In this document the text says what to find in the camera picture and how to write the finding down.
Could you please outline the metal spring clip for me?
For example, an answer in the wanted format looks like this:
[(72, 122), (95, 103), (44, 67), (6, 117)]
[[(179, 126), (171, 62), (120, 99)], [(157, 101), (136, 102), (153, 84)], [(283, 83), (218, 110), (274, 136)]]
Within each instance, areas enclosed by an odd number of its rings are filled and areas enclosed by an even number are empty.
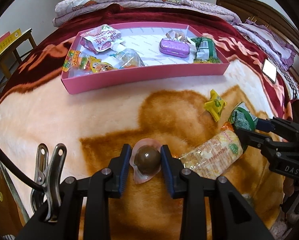
[(34, 182), (42, 190), (31, 191), (31, 207), (36, 212), (47, 202), (48, 210), (44, 218), (46, 222), (57, 221), (61, 207), (60, 180), (66, 155), (67, 148), (62, 143), (55, 146), (51, 157), (45, 144), (41, 143), (37, 148)]

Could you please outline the yellow candy packet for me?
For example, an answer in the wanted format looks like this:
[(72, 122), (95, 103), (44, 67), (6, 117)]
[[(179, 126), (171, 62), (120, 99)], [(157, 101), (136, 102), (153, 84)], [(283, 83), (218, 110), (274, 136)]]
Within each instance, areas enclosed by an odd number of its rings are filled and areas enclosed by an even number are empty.
[(225, 100), (212, 89), (210, 91), (210, 99), (204, 104), (204, 109), (210, 113), (215, 122), (218, 122), (226, 104)]

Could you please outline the pink shallow cardboard box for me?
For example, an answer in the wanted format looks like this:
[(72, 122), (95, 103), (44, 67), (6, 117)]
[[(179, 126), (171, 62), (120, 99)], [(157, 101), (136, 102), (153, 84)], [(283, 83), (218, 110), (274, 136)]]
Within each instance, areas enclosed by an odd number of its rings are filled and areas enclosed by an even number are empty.
[(78, 94), (94, 89), (122, 85), (125, 83), (166, 79), (183, 76), (223, 75), (229, 61), (217, 51), (219, 63), (195, 63), (195, 53), (184, 59), (162, 54), (159, 42), (170, 30), (181, 31), (187, 37), (199, 37), (201, 34), (188, 24), (168, 22), (126, 22), (112, 24), (121, 31), (123, 44), (140, 55), (145, 66), (128, 67), (84, 76), (72, 76), (62, 72), (61, 81), (69, 94)]

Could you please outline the clear rainbow candy packet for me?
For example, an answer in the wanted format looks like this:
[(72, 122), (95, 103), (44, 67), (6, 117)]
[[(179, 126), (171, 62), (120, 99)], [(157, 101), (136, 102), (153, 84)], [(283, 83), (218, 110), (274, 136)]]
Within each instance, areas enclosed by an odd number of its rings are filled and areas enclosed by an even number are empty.
[(166, 33), (166, 37), (169, 40), (178, 41), (178, 42), (184, 42), (184, 43), (189, 43), (188, 42), (188, 37), (182, 31), (170, 30), (170, 31), (168, 31)]

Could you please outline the purple candy tin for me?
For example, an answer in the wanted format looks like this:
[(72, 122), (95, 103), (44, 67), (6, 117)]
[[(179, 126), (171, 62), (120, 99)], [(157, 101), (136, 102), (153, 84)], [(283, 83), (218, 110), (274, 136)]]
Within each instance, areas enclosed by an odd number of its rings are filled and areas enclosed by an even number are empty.
[(159, 51), (166, 55), (186, 58), (190, 55), (190, 47), (185, 42), (162, 39), (159, 43)]

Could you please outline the red plush blanket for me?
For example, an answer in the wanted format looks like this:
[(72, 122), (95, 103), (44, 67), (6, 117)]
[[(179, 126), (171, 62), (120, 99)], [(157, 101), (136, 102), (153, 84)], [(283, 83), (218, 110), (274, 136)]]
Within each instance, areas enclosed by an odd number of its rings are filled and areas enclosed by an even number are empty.
[[(104, 23), (132, 21), (182, 23), (214, 40), (230, 61), (224, 75), (179, 77), (130, 83), (70, 95), (60, 75), (76, 34)], [(233, 108), (245, 102), (260, 118), (288, 119), (292, 109), (284, 82), (262, 74), (267, 55), (226, 21), (196, 11), (172, 8), (130, 9), (111, 4), (69, 20), (16, 69), (0, 98), (0, 148), (29, 177), (35, 174), (37, 146), (50, 152), (64, 143), (63, 177), (85, 178), (105, 167), (125, 143), (153, 138), (179, 155), (217, 134)], [(204, 103), (214, 89), (227, 103), (214, 122)], [(280, 213), (284, 177), (268, 169), (260, 150), (249, 147), (225, 173), (249, 196), (269, 229)], [(136, 185), (130, 168), (121, 199), (110, 200), (112, 239), (179, 239), (181, 201), (173, 200), (162, 172)]]

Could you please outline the white smartphone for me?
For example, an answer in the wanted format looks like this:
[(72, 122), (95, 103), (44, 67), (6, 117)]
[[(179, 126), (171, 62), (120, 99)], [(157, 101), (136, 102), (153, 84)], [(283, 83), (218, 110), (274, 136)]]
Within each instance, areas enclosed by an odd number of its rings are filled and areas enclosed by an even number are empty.
[(273, 83), (277, 80), (277, 67), (272, 64), (268, 59), (265, 59), (262, 73)]

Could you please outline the pink chocolate ball cup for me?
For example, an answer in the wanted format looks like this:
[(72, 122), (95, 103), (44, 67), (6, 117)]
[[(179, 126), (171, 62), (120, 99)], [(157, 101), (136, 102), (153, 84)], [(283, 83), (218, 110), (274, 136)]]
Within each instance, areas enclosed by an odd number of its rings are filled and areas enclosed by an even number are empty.
[(133, 180), (136, 184), (143, 184), (160, 172), (161, 146), (160, 142), (150, 138), (141, 139), (134, 145), (130, 165), (133, 168)]

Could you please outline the yellow flat box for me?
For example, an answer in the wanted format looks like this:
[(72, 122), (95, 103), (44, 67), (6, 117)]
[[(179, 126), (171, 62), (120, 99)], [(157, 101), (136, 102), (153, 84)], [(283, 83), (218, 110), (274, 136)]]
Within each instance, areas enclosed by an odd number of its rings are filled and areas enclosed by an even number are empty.
[(21, 36), (22, 32), (21, 29), (15, 30), (13, 33), (9, 31), (0, 37), (0, 54), (9, 46), (11, 45), (17, 38)]

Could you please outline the green snack bag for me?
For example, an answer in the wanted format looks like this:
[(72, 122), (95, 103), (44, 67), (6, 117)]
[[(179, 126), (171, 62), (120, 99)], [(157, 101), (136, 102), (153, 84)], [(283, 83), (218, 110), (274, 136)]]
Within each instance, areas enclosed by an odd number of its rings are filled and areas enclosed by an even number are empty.
[(216, 46), (212, 39), (207, 37), (195, 37), (191, 40), (196, 46), (194, 63), (220, 63)]
[(233, 109), (229, 116), (229, 123), (232, 124), (235, 129), (246, 129), (249, 131), (255, 131), (258, 122), (258, 117), (253, 115), (245, 102), (240, 102)]

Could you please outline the yellow jelly cup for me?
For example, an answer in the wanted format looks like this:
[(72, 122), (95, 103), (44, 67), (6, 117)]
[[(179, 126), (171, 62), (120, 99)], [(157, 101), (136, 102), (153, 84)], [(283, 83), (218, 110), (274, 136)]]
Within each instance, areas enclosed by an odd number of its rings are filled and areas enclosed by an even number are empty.
[(89, 66), (92, 73), (106, 72), (118, 68), (118, 60), (111, 56), (105, 59), (97, 59), (96, 57), (89, 58)]

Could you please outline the orange burger gummy packet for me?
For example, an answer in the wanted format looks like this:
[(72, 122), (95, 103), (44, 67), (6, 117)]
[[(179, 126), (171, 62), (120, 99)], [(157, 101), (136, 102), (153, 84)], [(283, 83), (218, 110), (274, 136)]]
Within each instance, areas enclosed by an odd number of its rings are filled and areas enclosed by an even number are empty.
[(91, 60), (92, 56), (79, 50), (70, 49), (66, 55), (62, 71), (68, 72), (71, 68), (74, 68), (75, 70), (79, 69), (86, 72), (91, 72)]

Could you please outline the white red drink pouch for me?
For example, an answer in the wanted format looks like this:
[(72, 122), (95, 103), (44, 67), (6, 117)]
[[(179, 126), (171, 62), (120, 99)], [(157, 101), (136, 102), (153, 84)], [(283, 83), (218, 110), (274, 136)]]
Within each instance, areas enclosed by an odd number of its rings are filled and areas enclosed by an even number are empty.
[(126, 47), (123, 45), (122, 33), (107, 24), (86, 30), (79, 34), (79, 51), (85, 51), (90, 55), (103, 53), (106, 50), (121, 52)]

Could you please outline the wooden side table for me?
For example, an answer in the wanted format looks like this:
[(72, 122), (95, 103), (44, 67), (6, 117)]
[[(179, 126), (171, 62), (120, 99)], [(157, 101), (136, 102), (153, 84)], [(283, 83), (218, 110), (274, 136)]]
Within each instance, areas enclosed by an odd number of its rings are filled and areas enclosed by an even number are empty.
[[(31, 28), (21, 32), (21, 36), (0, 54), (0, 95), (3, 88), (10, 80), (15, 68), (21, 65), (23, 63), (23, 59), (37, 47), (34, 37), (32, 36)], [(18, 52), (18, 48), (24, 42), (29, 42), (31, 48), (24, 54), (20, 54)]]

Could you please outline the wooden headboard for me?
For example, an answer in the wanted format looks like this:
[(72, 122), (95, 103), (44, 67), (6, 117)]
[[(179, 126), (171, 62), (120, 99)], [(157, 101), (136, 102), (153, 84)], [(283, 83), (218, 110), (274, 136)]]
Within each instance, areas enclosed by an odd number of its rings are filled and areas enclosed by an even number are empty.
[(216, 0), (216, 5), (235, 12), (242, 22), (265, 25), (284, 41), (294, 46), (299, 55), (299, 31), (280, 12), (258, 0)]

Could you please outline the purple ruffled pillow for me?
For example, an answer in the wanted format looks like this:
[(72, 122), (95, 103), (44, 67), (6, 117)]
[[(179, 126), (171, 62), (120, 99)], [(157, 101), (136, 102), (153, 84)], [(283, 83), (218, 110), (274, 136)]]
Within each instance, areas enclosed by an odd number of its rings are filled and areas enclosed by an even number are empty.
[(268, 55), (269, 61), (277, 67), (277, 72), (287, 87), (290, 100), (299, 100), (299, 85), (288, 72), (294, 63), (295, 48), (263, 25), (246, 21), (232, 26)]

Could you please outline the folded purple quilt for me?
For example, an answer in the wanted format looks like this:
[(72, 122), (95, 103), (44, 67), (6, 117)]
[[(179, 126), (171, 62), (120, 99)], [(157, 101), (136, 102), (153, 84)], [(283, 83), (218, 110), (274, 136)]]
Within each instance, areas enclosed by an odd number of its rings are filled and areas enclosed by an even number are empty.
[(239, 16), (220, 5), (192, 0), (64, 0), (55, 6), (54, 27), (60, 27), (72, 18), (92, 11), (105, 9), (111, 4), (124, 8), (186, 9), (217, 16), (230, 24), (242, 23)]

